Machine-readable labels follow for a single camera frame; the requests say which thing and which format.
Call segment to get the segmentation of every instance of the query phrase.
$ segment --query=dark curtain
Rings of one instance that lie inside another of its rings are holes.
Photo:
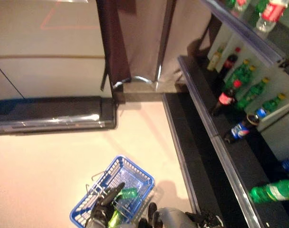
[[[114,85],[118,81],[131,78],[117,11],[117,1],[96,0],[96,2],[106,55],[106,73]]]

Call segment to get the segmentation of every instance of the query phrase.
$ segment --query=bottle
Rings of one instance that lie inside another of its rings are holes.
[[[224,46],[224,44],[220,45],[217,51],[213,54],[210,63],[207,66],[207,70],[213,71],[215,69],[215,66],[222,56],[222,51],[224,51]]]
[[[277,97],[275,97],[269,101],[265,101],[262,104],[262,107],[255,111],[256,115],[258,115],[259,118],[264,118],[265,116],[269,115],[274,110],[276,110],[280,101],[285,99],[285,98],[286,98],[285,95],[280,93],[280,94],[278,94]]]
[[[138,195],[137,188],[122,189],[118,195],[121,195],[122,199],[136,198]]]
[[[237,47],[233,54],[229,55],[227,60],[225,61],[224,65],[220,73],[217,75],[218,78],[224,79],[228,71],[233,67],[236,60],[238,60],[238,53],[240,52],[240,48]]]
[[[260,0],[258,2],[258,4],[254,8],[254,11],[256,12],[257,15],[261,14],[265,10],[268,2],[269,0]]]
[[[238,79],[239,75],[243,75],[248,68],[249,60],[244,59],[243,64],[241,64],[238,68],[234,70],[234,72],[230,75],[228,80],[226,81],[225,86],[223,87],[223,91],[231,88],[233,86],[233,82]]]
[[[289,180],[254,187],[249,194],[255,203],[289,200]]]
[[[245,70],[244,74],[240,74],[238,76],[238,79],[241,81],[243,86],[247,85],[250,82],[250,80],[252,79],[252,74],[254,70],[255,70],[255,66],[251,65],[248,69]]]
[[[242,139],[245,135],[249,134],[250,130],[258,126],[260,120],[257,115],[247,114],[242,122],[231,128],[224,136],[224,140],[228,143],[233,143]]]
[[[232,9],[235,5],[235,1],[236,0],[226,0],[226,2],[225,2],[226,7]]]
[[[223,92],[220,96],[219,99],[214,106],[214,108],[211,110],[211,115],[212,116],[217,116],[221,109],[224,108],[225,106],[231,105],[235,101],[235,91],[241,86],[240,80],[235,80],[233,82],[233,87],[226,90]]]
[[[236,108],[239,110],[244,109],[248,104],[250,104],[255,98],[257,98],[264,90],[265,85],[269,82],[269,78],[263,78],[259,83],[250,87],[247,93],[243,96],[241,100],[236,103]]]
[[[270,32],[283,15],[288,4],[289,0],[270,0],[257,22],[256,26],[258,30],[262,32]]]
[[[251,0],[236,0],[235,9],[238,11],[245,11]]]

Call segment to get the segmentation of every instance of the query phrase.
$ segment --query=white floor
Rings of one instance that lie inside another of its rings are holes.
[[[91,176],[125,155],[155,178],[158,207],[191,211],[161,102],[127,103],[111,131],[0,136],[0,228],[73,228]]]

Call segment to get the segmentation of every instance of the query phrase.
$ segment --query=yellow bottle cap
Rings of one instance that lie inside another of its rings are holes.
[[[270,79],[267,78],[267,77],[264,77],[264,78],[262,79],[262,81],[263,81],[264,83],[268,83],[268,82],[270,81]]]
[[[251,65],[251,66],[249,67],[249,70],[254,71],[254,70],[255,70],[255,66],[254,66],[254,65]]]
[[[286,98],[286,96],[285,96],[285,94],[283,94],[283,93],[279,93],[279,94],[278,94],[278,98],[281,99],[281,100],[283,100],[283,99]]]

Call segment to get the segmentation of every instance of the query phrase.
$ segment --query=metal trim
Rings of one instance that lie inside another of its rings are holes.
[[[187,194],[189,196],[189,201],[191,204],[192,212],[193,213],[200,213],[201,210],[200,210],[200,207],[198,205],[198,201],[196,198],[196,194],[195,194],[193,185],[190,184],[191,183],[191,177],[190,177],[190,174],[188,172],[188,168],[186,166],[186,161],[185,161],[184,156],[183,156],[182,147],[179,143],[179,139],[177,136],[177,132],[176,132],[176,129],[174,126],[173,119],[172,119],[171,114],[170,114],[170,108],[169,108],[169,105],[167,102],[167,98],[165,97],[165,94],[163,94],[162,99],[163,99],[163,104],[164,104],[164,111],[165,111],[165,114],[166,114],[166,117],[167,117],[167,120],[169,123],[170,132],[171,132],[171,135],[173,138],[174,147],[176,149],[178,162],[179,162],[181,170],[182,170],[183,180],[184,180],[184,183],[186,185]]]

